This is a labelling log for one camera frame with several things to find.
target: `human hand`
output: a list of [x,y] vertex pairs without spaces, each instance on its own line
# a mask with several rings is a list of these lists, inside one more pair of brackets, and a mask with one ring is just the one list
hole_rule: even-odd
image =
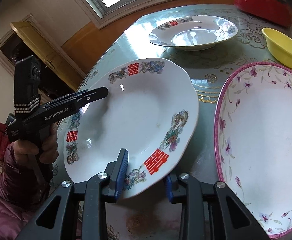
[[[51,164],[55,162],[58,157],[57,147],[57,125],[53,123],[50,126],[50,136],[43,142],[43,153],[41,154],[39,161],[44,164]],[[31,168],[31,162],[28,155],[38,154],[39,149],[30,141],[17,140],[14,142],[14,153],[18,164]]]

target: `table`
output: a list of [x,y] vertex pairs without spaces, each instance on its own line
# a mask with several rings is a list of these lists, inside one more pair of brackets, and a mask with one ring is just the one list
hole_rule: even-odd
[[[236,24],[238,34],[231,40],[203,51],[181,51],[153,45],[149,33],[169,20],[193,15],[223,17]],[[215,183],[218,175],[214,157],[213,125],[220,90],[230,74],[245,64],[257,61],[277,62],[269,53],[264,27],[277,29],[292,38],[292,28],[284,29],[260,18],[237,10],[233,5],[209,4],[171,8],[137,20],[107,50],[79,87],[88,89],[113,68],[126,62],[149,57],[171,60],[184,68],[197,90],[199,119],[195,133],[178,164],[198,180]],[[52,188],[70,180],[64,166],[63,139],[68,118],[58,128],[58,159],[54,163]],[[165,197],[163,182],[158,182],[142,194],[116,205],[106,205],[108,236],[111,240],[178,239],[181,205],[172,205]]]

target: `yellow door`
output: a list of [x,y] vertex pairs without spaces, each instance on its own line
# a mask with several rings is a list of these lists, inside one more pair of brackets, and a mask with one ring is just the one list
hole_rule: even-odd
[[71,89],[77,90],[83,78],[49,45],[30,22],[13,22],[10,26],[42,62]]

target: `oval plate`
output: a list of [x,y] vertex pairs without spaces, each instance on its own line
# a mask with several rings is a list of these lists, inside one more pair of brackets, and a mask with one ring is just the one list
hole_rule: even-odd
[[292,71],[257,62],[226,81],[214,144],[220,180],[270,238],[292,230]]
[[179,162],[198,120],[198,96],[185,70],[162,58],[135,60],[103,76],[90,89],[106,98],[73,115],[64,138],[70,178],[86,181],[126,148],[123,197],[135,196]]
[[224,18],[188,16],[156,27],[149,34],[149,41],[164,47],[203,50],[234,37],[237,32],[236,25]]

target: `yellow plastic bowl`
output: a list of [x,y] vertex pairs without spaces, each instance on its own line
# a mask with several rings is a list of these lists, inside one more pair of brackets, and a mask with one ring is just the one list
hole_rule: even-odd
[[270,53],[281,63],[292,68],[292,39],[270,28],[264,28],[263,34]]

